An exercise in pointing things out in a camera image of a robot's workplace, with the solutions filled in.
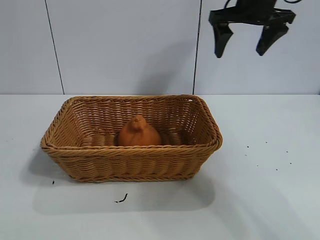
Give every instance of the black robotic claw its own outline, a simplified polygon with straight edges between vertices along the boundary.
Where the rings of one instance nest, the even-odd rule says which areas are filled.
[[[236,5],[210,12],[209,22],[213,27],[215,55],[221,58],[233,35],[229,24],[243,23],[263,26],[256,51],[260,56],[271,47],[289,28],[296,14],[291,10],[274,8],[277,0],[237,0]]]

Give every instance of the orange toy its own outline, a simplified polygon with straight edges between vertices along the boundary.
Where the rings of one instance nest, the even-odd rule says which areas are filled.
[[[141,115],[136,115],[121,129],[119,146],[161,145],[161,136]]]

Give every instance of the white tabletop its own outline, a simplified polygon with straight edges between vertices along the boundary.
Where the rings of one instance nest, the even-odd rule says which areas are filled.
[[[1,240],[320,239],[320,96],[201,96],[224,142],[193,179],[100,184],[39,147],[69,97],[0,95]]]

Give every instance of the woven basket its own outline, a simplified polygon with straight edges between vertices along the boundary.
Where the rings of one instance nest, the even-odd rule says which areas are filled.
[[[162,145],[117,146],[121,128],[142,115]],[[192,178],[222,145],[206,103],[197,96],[77,96],[67,100],[41,140],[73,179],[151,182]]]

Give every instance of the white wall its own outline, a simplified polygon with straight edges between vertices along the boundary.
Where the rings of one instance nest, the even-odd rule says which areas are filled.
[[[262,27],[231,24],[234,32],[222,58],[214,55],[214,34],[208,22],[210,10],[226,0],[203,0],[195,93],[200,94],[319,94],[319,0],[298,4],[277,1],[297,16],[289,32],[259,56],[256,46]]]
[[[199,0],[48,0],[66,94],[191,94]]]
[[[61,94],[44,0],[0,2],[0,94]]]

